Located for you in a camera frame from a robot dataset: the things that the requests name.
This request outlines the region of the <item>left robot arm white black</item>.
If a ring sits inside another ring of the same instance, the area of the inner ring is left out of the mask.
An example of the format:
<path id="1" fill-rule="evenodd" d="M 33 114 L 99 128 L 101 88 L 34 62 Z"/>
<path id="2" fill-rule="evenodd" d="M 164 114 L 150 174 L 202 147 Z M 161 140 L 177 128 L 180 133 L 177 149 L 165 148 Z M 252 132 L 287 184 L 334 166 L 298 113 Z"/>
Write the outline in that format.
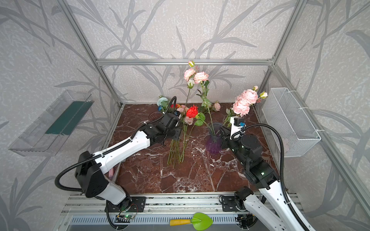
<path id="1" fill-rule="evenodd" d="M 106 177 L 111 169 L 132 155 L 166 139 L 177 140 L 180 136 L 180 113 L 165 113 L 159 122 L 146 123 L 135 134 L 109 148 L 90 154 L 80 154 L 75 178 L 87 198 L 99 197 L 114 205 L 128 200 L 128 193 Z"/>

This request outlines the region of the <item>red rose stem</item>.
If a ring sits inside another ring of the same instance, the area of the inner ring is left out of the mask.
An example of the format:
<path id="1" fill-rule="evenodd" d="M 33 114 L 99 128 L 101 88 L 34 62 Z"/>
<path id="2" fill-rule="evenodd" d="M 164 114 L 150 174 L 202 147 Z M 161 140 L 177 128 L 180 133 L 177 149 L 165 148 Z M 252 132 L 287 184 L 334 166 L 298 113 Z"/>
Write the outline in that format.
<path id="1" fill-rule="evenodd" d="M 215 135 L 215 129 L 211 123 L 206 122 L 206 115 L 200 112 L 198 107 L 193 105 L 185 113 L 184 123 L 187 125 L 195 126 L 206 126 L 213 135 Z"/>

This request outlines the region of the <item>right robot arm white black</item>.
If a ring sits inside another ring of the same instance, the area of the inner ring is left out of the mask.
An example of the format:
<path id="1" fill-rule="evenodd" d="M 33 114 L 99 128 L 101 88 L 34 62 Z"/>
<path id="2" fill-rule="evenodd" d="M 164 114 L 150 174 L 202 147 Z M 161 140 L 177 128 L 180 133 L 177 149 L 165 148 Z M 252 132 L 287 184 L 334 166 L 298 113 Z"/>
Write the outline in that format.
<path id="1" fill-rule="evenodd" d="M 275 171 L 261 158 L 262 146 L 253 135 L 246 135 L 249 128 L 270 129 L 278 138 L 280 146 L 280 170 Z M 248 187 L 235 192 L 235 201 L 240 209 L 252 213 L 270 231 L 312 231 L 307 221 L 288 195 L 284 182 L 284 145 L 280 134 L 267 124 L 252 124 L 237 128 L 235 133 L 226 127 L 220 128 L 222 148 L 229 148 L 243 166 L 247 180 L 273 207 L 269 209 Z"/>

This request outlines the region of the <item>dark glass cup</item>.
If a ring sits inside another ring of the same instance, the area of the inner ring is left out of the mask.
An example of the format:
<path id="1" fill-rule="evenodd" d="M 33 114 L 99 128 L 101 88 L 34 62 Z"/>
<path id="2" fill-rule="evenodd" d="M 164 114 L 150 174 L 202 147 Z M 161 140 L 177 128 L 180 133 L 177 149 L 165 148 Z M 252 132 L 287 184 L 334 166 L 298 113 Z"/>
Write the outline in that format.
<path id="1" fill-rule="evenodd" d="M 162 116 L 163 116 L 163 113 L 162 113 L 162 112 L 160 112 L 160 111 L 152 112 L 152 113 L 148 116 L 148 122 L 149 122 L 149 123 L 155 123 L 156 121 L 160 120 Z"/>

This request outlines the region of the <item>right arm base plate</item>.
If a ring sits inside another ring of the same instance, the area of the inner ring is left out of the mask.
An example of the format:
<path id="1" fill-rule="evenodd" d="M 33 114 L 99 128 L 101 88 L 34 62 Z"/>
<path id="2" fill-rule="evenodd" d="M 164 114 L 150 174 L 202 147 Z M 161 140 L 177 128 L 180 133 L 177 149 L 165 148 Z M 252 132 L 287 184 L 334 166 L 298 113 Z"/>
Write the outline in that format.
<path id="1" fill-rule="evenodd" d="M 240 208 L 235 202 L 234 196 L 225 196 L 220 195 L 218 197 L 219 203 L 222 206 L 223 212 L 245 212 L 247 211 L 245 208 Z"/>

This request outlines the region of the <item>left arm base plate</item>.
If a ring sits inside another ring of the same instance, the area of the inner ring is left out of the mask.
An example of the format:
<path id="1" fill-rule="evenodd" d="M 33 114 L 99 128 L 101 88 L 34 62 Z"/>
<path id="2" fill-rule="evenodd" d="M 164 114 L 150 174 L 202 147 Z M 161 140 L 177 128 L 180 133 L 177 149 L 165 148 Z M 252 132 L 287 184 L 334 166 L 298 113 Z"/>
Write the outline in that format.
<path id="1" fill-rule="evenodd" d="M 128 196 L 118 205 L 114 205 L 108 202 L 108 205 L 105 208 L 105 212 L 108 213 L 118 213 L 118 212 L 133 212 L 141 213 L 144 211 L 146 203 L 146 197 L 144 196 Z"/>

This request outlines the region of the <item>purple ribbed glass vase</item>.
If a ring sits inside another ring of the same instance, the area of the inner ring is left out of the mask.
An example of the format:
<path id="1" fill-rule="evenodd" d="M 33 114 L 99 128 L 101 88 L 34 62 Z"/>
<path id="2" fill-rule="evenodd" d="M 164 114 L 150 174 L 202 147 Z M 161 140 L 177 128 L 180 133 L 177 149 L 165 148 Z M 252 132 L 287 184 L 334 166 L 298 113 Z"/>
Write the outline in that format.
<path id="1" fill-rule="evenodd" d="M 212 155 L 221 152 L 222 137 L 220 129 L 222 126 L 223 125 L 221 123 L 214 123 L 209 129 L 209 138 L 206 142 L 206 150 Z"/>

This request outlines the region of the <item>white rosebud stem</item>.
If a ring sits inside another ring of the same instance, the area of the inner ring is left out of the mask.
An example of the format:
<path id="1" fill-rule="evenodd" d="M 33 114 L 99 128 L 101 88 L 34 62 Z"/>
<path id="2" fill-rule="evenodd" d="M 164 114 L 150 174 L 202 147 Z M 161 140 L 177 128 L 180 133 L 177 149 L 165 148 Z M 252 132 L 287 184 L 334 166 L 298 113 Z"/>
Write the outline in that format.
<path id="1" fill-rule="evenodd" d="M 188 81 L 188 94 L 187 94 L 187 99 L 186 99 L 186 102 L 185 102 L 185 107 L 184 107 L 184 110 L 183 110 L 183 130 L 184 130 L 184 137 L 183 137 L 183 149 L 182 149 L 182 153 L 180 155 L 180 163 L 182 163 L 184 161 L 184 156 L 185 156 L 185 148 L 186 148 L 186 138 L 187 138 L 187 130 L 188 130 L 188 124 L 185 122 L 185 118 L 186 118 L 186 108 L 187 108 L 187 103 L 188 103 L 188 99 L 189 99 L 189 96 L 190 96 L 190 91 L 191 89 L 194 87 L 194 80 L 193 78 L 190 78 L 189 81 Z"/>

